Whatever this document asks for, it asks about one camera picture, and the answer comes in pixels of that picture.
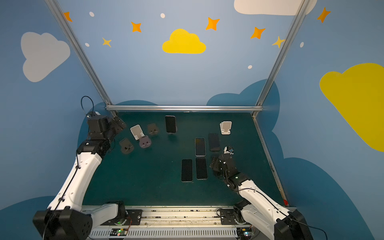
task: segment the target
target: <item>smartphone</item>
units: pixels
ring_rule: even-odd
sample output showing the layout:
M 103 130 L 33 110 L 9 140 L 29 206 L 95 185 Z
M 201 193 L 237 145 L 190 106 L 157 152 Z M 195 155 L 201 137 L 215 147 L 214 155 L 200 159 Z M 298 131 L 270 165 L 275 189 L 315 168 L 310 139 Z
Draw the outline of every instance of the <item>smartphone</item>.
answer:
M 205 138 L 197 137 L 195 138 L 195 155 L 196 157 L 205 157 Z
M 196 178 L 207 179 L 208 178 L 207 160 L 205 159 L 205 157 L 197 157 L 195 160 L 196 160 Z
M 218 139 L 217 133 L 208 134 L 209 150 L 212 152 L 220 151 L 220 140 Z
M 192 159 L 181 160 L 181 181 L 191 182 L 193 180 L 192 174 Z
M 175 116 L 166 116 L 166 129 L 167 133 L 175 133 L 177 131 Z

